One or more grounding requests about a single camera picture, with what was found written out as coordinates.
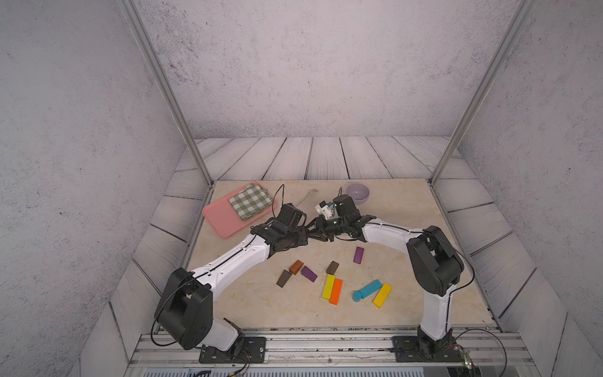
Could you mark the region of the yellow long block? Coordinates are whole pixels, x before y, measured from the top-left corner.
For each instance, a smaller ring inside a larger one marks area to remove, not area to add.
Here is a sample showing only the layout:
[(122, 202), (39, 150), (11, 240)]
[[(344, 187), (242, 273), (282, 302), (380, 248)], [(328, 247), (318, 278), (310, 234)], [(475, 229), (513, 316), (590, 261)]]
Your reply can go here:
[(372, 303), (378, 308), (382, 308), (383, 304), (387, 300), (389, 294), (392, 292), (392, 286), (389, 284), (383, 284), (380, 289), (378, 289), (375, 298)]
[(333, 287), (334, 287), (334, 283), (335, 283), (335, 276), (328, 274), (324, 287), (323, 287), (323, 293), (322, 293), (322, 298), (326, 299), (326, 300), (330, 300), (331, 299), (331, 294), (333, 291)]

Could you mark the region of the yellow long block right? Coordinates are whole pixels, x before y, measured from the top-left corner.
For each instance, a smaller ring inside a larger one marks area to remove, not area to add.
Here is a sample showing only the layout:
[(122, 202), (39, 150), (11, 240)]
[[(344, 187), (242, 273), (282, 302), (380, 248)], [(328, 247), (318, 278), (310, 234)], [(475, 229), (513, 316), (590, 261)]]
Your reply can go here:
[(382, 308), (383, 304), (387, 300), (389, 294), (392, 292), (392, 286), (389, 284), (383, 284), (380, 289), (378, 289), (375, 298), (372, 303), (378, 308)]

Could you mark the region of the pink plastic tray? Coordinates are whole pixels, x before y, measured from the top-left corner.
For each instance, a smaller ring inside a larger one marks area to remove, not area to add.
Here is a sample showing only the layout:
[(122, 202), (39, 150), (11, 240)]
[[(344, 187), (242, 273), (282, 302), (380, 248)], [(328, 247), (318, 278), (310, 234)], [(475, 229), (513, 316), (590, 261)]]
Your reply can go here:
[(272, 213), (271, 207), (268, 207), (258, 215), (255, 215), (246, 221), (243, 221), (240, 218), (240, 216), (232, 208), (229, 199), (237, 195), (239, 192), (242, 192), (248, 185), (250, 185), (250, 182), (246, 182), (222, 198), (219, 198), (215, 202), (208, 204), (202, 210), (204, 218), (209, 221), (210, 225), (219, 237), (223, 239), (229, 238), (241, 229), (251, 226), (254, 221), (257, 221)]

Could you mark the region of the lilac bowl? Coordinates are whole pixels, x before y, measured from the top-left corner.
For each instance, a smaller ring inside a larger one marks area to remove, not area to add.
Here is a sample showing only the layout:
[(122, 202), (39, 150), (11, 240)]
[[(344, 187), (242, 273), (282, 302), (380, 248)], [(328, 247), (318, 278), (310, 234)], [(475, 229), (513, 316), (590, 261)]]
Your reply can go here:
[(348, 185), (345, 192), (352, 198), (356, 205), (366, 203), (370, 196), (370, 189), (361, 183), (352, 183)]

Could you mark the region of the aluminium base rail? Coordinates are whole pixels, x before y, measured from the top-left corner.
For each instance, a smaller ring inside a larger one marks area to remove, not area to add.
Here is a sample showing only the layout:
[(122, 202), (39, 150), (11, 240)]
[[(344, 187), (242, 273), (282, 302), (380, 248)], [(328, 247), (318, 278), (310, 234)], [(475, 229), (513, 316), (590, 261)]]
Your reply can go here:
[[(251, 329), (248, 338), (264, 338), (263, 365), (268, 367), (371, 367), (395, 364), (451, 365), (443, 354), (427, 357), (402, 357), (416, 353), (414, 328), (324, 328)], [(517, 333), (501, 333), (494, 329), (461, 328), (456, 351), (465, 350), (479, 367), (492, 366), (507, 375), (537, 376), (527, 347)], [(198, 367), (202, 350), (183, 350), (164, 331), (142, 336), (136, 345), (127, 372), (135, 369)]]

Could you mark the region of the right aluminium frame post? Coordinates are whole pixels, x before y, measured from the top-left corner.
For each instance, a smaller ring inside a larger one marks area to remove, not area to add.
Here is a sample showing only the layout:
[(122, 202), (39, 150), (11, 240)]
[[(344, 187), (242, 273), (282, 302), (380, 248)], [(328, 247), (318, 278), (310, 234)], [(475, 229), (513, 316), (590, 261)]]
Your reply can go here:
[(489, 61), (488, 66), (485, 69), (485, 73), (481, 78), (481, 81), (478, 83), (473, 96), (471, 97), (465, 111), (463, 112), (458, 124), (448, 140), (448, 143), (440, 160), (438, 161), (435, 170), (433, 171), (433, 174), (428, 180), (431, 187), (435, 187), (437, 181), (444, 174), (444, 171), (455, 150), (458, 148), (466, 132), (469, 130), (480, 106), (487, 97), (493, 83), (496, 81), (496, 76), (498, 75), (501, 67), (513, 50), (513, 45), (518, 40), (522, 29), (524, 28), (533, 11), (534, 6), (534, 0), (522, 0), (519, 2), (518, 8), (511, 18), (509, 26), (503, 34), (499, 45), (496, 47), (492, 55), (492, 59)]

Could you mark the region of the teal cylinder block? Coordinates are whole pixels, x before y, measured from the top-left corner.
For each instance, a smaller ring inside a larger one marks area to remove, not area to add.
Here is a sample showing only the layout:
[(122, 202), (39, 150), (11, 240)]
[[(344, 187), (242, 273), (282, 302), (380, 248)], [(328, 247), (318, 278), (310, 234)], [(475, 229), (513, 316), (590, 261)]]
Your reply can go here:
[(359, 301), (369, 297), (373, 293), (379, 291), (383, 286), (379, 280), (372, 281), (370, 284), (366, 285), (362, 289), (353, 292), (353, 301), (358, 303)]

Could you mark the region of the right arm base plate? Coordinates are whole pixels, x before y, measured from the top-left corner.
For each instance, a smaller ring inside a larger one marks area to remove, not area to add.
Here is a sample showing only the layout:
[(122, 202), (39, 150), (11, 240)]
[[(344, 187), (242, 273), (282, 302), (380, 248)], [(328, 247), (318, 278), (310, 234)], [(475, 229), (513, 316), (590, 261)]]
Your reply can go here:
[(390, 351), (399, 363), (464, 363), (461, 346), (453, 336), (434, 341), (429, 336), (394, 336)]

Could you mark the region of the dark brown block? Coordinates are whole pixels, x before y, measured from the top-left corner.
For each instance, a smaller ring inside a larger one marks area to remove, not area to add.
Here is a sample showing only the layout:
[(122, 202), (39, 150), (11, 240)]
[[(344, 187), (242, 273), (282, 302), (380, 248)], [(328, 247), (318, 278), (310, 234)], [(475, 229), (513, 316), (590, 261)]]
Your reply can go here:
[(290, 280), (291, 276), (292, 273), (289, 270), (284, 270), (277, 280), (276, 285), (279, 287), (284, 287), (285, 284), (287, 284), (287, 282)]
[(338, 268), (339, 264), (336, 261), (332, 261), (327, 268), (327, 274), (335, 275)]

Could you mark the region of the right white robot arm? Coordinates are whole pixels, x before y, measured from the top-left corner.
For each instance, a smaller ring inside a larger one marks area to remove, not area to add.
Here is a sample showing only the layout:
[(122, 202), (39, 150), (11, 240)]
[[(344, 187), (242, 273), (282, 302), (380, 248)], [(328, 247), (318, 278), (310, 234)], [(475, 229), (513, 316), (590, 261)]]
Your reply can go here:
[(458, 251), (436, 226), (413, 229), (394, 225), (375, 216), (364, 215), (352, 221), (326, 220), (320, 215), (306, 226), (314, 240), (332, 242), (340, 235), (364, 243), (378, 243), (408, 254), (415, 279), (424, 290), (420, 333), (441, 341), (450, 333), (450, 306), (460, 287), (465, 264)]

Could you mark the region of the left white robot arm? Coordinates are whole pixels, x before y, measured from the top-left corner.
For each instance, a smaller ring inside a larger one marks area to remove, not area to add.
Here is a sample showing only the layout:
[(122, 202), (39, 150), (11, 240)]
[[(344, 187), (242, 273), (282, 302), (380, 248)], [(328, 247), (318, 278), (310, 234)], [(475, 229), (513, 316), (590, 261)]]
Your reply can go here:
[(286, 227), (277, 221), (260, 224), (235, 248), (213, 262), (188, 271), (178, 268), (168, 278), (155, 311), (154, 322), (184, 350), (213, 347), (240, 353), (244, 333), (226, 319), (214, 316), (214, 302), (252, 267), (274, 254), (304, 247), (305, 226)]

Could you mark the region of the orange brown block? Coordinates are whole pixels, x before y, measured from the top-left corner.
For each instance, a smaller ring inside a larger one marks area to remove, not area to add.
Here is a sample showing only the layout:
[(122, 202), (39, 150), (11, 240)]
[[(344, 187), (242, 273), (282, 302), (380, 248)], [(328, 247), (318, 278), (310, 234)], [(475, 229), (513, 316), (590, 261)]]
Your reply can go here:
[(304, 263), (300, 260), (295, 261), (288, 269), (288, 271), (293, 274), (293, 275), (297, 275), (300, 270), (303, 268)]

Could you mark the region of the green checkered cloth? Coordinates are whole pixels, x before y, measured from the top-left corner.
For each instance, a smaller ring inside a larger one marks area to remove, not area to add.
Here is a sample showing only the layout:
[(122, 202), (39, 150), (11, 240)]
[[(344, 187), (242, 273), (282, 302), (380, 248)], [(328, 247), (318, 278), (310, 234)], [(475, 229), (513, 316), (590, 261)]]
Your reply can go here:
[(233, 210), (243, 221), (254, 218), (273, 205), (273, 198), (260, 185), (251, 183), (241, 192), (229, 198)]

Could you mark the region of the yellow long block left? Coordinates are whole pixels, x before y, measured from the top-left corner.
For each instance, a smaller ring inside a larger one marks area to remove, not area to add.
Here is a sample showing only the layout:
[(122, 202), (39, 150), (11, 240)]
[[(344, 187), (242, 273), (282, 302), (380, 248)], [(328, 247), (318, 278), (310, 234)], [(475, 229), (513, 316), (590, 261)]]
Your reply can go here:
[(334, 287), (334, 283), (335, 283), (335, 276), (328, 274), (324, 287), (323, 287), (323, 293), (322, 293), (322, 298), (326, 299), (326, 300), (330, 300), (331, 299), (331, 294), (333, 291), (333, 287)]

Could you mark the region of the orange long block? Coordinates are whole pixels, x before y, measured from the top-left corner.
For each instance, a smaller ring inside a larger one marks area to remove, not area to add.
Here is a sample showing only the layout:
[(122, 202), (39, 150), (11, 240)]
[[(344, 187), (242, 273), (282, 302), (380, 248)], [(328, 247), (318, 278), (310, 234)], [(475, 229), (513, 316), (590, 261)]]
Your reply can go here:
[(336, 278), (334, 280), (333, 288), (331, 289), (331, 296), (329, 298), (329, 303), (336, 305), (336, 306), (339, 304), (339, 298), (341, 295), (342, 285), (343, 285), (342, 280), (340, 280), (338, 278)]

